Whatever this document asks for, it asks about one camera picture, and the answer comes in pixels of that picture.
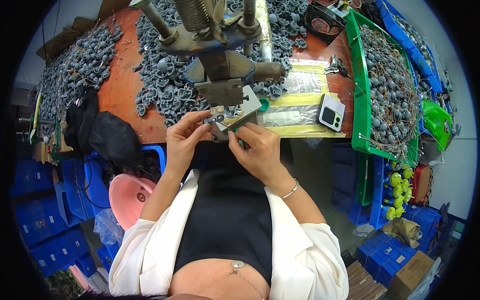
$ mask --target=dark hair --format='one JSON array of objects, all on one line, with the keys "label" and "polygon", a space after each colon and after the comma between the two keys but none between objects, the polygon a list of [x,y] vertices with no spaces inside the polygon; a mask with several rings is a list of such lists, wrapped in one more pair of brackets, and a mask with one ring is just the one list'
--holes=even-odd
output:
[{"label": "dark hair", "polygon": [[95,300],[163,300],[166,299],[167,296],[165,294],[158,294],[158,295],[122,295],[122,296],[113,296],[108,293],[98,293],[92,290],[87,290],[83,293],[78,299],[80,300],[88,300],[88,299],[95,299]]}]

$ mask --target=round pendant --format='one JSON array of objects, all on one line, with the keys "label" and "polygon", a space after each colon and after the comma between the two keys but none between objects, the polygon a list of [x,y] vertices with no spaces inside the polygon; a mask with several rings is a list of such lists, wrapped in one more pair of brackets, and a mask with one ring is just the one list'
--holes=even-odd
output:
[{"label": "round pendant", "polygon": [[243,261],[233,261],[233,262],[232,262],[232,266],[233,266],[234,268],[241,268],[241,267],[243,267],[244,265],[245,265],[245,264],[243,263]]}]

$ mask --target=silver bangle bracelet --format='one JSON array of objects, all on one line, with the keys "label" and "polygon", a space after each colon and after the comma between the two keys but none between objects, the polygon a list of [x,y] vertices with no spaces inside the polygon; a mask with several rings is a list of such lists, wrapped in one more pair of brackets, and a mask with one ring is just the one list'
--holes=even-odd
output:
[{"label": "silver bangle bracelet", "polygon": [[294,178],[294,179],[297,182],[297,184],[295,185],[295,187],[293,188],[293,190],[291,192],[289,192],[288,194],[286,194],[283,197],[280,197],[282,200],[287,198],[288,196],[292,195],[299,188],[299,181],[296,178]]}]

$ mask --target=black cloth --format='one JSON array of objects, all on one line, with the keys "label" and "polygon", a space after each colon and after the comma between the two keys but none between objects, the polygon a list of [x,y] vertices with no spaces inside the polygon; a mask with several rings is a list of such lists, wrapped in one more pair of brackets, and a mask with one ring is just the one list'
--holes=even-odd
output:
[{"label": "black cloth", "polygon": [[80,94],[82,104],[77,107],[70,105],[65,120],[65,143],[72,147],[79,156],[90,154],[92,146],[89,143],[90,133],[95,117],[98,114],[98,95],[92,86],[84,89]]},{"label": "black cloth", "polygon": [[227,144],[212,147],[215,149],[209,149],[198,180],[173,273],[200,259],[241,260],[270,286],[272,215],[264,185],[238,164]]},{"label": "black cloth", "polygon": [[109,111],[97,114],[89,138],[90,145],[106,160],[135,168],[142,163],[142,149],[131,125]]}]

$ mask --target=white jacket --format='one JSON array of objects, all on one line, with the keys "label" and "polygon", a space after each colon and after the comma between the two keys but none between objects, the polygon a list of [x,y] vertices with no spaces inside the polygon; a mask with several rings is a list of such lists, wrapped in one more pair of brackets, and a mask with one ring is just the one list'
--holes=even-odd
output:
[{"label": "white jacket", "polygon": [[[110,292],[167,293],[180,240],[198,189],[197,170],[157,222],[139,219],[124,235],[108,275]],[[272,213],[271,300],[344,300],[348,276],[338,239],[327,224],[299,224],[265,187]]]}]

